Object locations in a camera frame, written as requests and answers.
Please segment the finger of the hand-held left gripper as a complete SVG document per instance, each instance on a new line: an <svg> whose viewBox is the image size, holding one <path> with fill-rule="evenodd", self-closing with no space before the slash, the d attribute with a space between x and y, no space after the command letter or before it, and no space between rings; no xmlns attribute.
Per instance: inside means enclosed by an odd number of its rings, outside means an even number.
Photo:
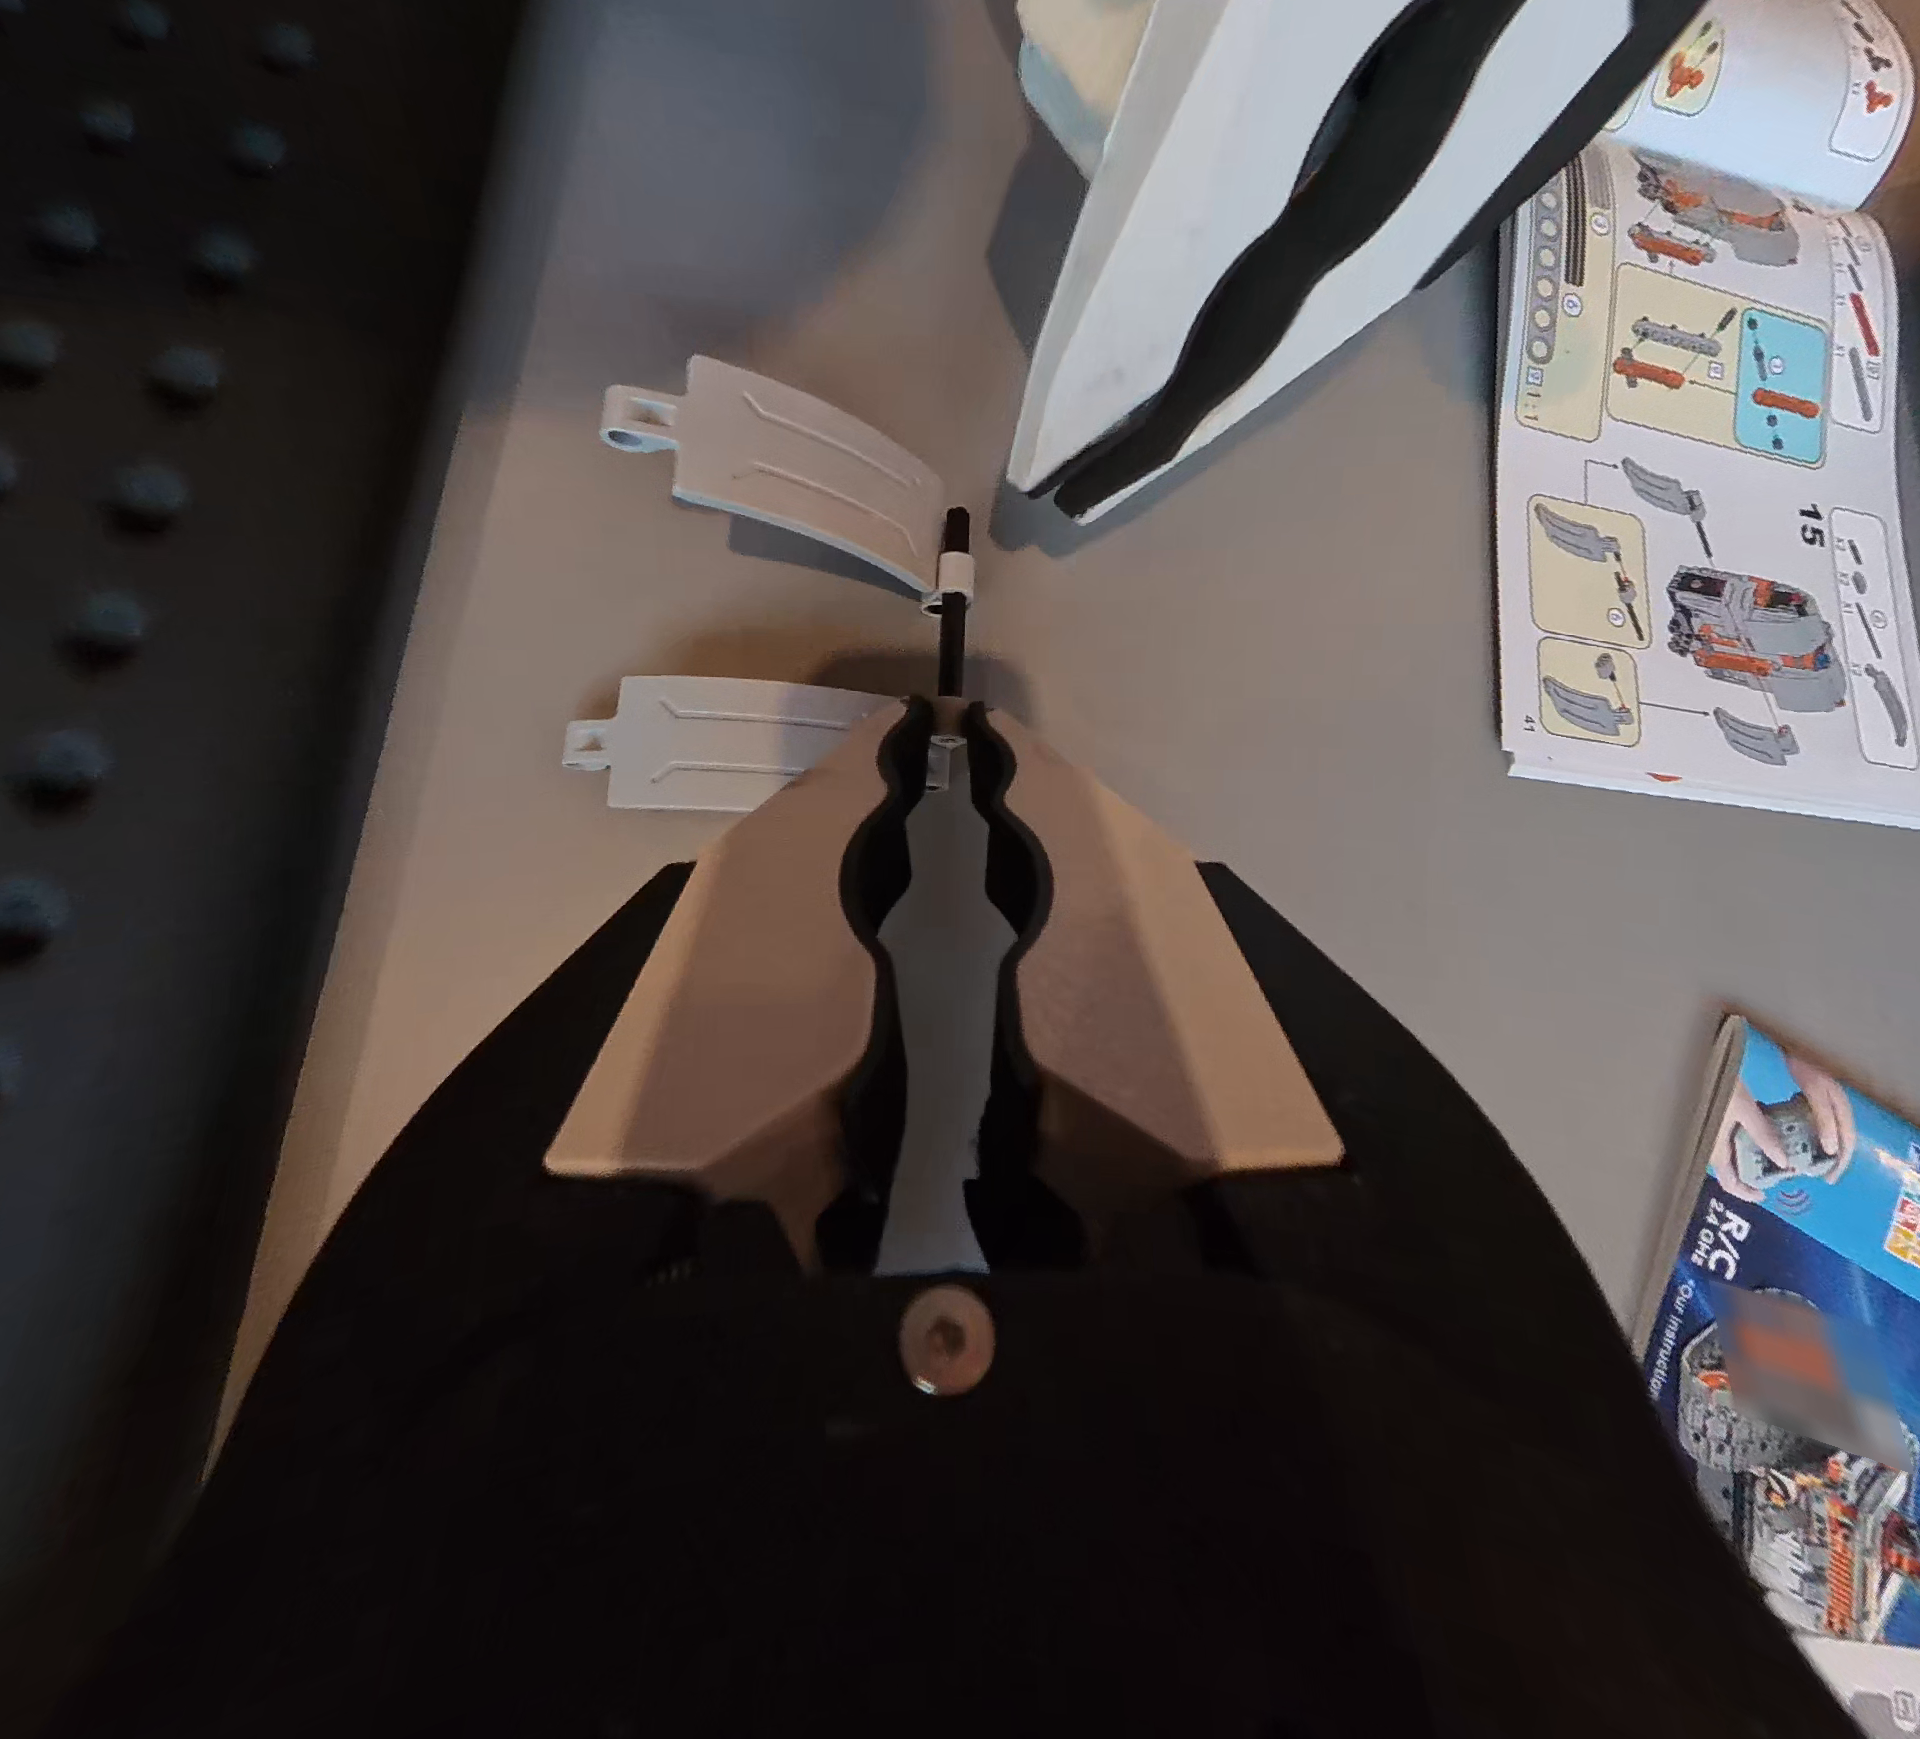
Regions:
<svg viewBox="0 0 1920 1739"><path fill-rule="evenodd" d="M1063 481L1175 373L1338 97L1422 0L1154 0L1048 304L1007 477Z"/></svg>
<svg viewBox="0 0 1920 1739"><path fill-rule="evenodd" d="M1256 410L1495 227L1554 169L1634 0L1422 0L1363 60L1285 212L1213 289L1172 376L1051 484L1081 524Z"/></svg>

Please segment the grey desk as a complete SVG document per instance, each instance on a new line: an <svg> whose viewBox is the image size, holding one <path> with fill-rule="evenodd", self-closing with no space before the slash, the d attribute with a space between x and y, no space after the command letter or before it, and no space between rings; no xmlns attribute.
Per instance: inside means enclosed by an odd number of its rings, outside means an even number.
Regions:
<svg viewBox="0 0 1920 1739"><path fill-rule="evenodd" d="M996 484L1081 198L1012 0L541 0L474 398L300 1067L223 1422L456 1049L713 818L560 763L639 670L842 676L900 594L667 505L602 385L728 356ZM1149 509L984 544L994 699L1220 857L1436 1047L1632 1311L1724 1003L1916 1096L1916 834L1505 775L1498 280L1451 270Z"/></svg>

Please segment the open building instruction booklet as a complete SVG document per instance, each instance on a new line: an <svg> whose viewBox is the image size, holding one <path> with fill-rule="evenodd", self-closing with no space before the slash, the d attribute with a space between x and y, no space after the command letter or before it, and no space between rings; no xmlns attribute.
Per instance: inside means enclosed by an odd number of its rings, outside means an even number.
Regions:
<svg viewBox="0 0 1920 1739"><path fill-rule="evenodd" d="M1878 0L1710 0L1502 238L1516 777L1912 828Z"/></svg>

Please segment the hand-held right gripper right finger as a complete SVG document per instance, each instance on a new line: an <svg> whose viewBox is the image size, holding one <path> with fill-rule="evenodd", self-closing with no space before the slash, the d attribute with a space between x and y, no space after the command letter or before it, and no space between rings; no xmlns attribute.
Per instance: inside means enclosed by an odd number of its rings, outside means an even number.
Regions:
<svg viewBox="0 0 1920 1739"><path fill-rule="evenodd" d="M972 705L983 885L1008 930L974 1135L981 1237L1105 1237L1345 1144L1195 854L1012 715Z"/></svg>

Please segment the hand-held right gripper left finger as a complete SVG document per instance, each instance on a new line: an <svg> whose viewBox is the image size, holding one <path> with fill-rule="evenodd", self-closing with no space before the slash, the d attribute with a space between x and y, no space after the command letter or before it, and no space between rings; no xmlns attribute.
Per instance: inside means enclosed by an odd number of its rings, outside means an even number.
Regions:
<svg viewBox="0 0 1920 1739"><path fill-rule="evenodd" d="M852 1175L840 1101L874 1036L878 965L842 866L891 798L891 700L846 742L707 841L544 1166L767 1204L812 1237Z"/></svg>

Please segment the blue cover booklet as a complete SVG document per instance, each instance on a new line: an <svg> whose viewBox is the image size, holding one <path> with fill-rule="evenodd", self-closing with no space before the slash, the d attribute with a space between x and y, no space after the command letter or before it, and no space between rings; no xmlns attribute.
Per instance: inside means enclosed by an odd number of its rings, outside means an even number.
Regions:
<svg viewBox="0 0 1920 1739"><path fill-rule="evenodd" d="M1918 1127L1751 1019L1716 1033L1636 1348L1764 1600L1916 1650Z"/></svg>

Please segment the sticker sheet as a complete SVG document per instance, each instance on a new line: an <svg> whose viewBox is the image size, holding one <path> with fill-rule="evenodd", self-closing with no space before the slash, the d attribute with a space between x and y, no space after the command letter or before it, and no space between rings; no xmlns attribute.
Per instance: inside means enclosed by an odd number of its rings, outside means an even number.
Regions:
<svg viewBox="0 0 1920 1739"><path fill-rule="evenodd" d="M1918 1737L1918 1648L1819 1636L1811 1662L1865 1737Z"/></svg>

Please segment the black toy axle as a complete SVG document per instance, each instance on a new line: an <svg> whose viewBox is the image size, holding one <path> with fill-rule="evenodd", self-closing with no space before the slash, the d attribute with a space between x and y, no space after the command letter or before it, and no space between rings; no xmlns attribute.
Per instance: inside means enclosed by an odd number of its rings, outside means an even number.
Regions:
<svg viewBox="0 0 1920 1739"><path fill-rule="evenodd" d="M942 550L960 548L972 552L972 516L967 506L949 506L942 533ZM971 605L949 601L947 609L936 612L941 622L941 656L936 672L936 691L942 699L960 699L967 689L967 649Z"/></svg>

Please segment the black perforated plastic panel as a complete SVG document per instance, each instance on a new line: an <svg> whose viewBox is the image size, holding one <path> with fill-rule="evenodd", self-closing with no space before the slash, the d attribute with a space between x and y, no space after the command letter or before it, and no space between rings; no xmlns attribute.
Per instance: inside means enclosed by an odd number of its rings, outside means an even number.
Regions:
<svg viewBox="0 0 1920 1739"><path fill-rule="evenodd" d="M5 1638L198 1468L527 0L5 0Z"/></svg>

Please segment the grey curved panel brick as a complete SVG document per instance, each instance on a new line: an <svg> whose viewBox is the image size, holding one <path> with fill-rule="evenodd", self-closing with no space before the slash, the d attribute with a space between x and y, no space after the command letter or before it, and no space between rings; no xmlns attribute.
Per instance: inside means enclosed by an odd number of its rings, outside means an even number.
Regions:
<svg viewBox="0 0 1920 1739"><path fill-rule="evenodd" d="M599 777L612 809L747 814L899 707L777 679L626 675L608 715L565 722L562 765Z"/></svg>
<svg viewBox="0 0 1920 1739"><path fill-rule="evenodd" d="M599 436L621 453L671 454L676 500L831 547L925 602L942 548L947 482L839 406L694 356L678 394L609 385Z"/></svg>

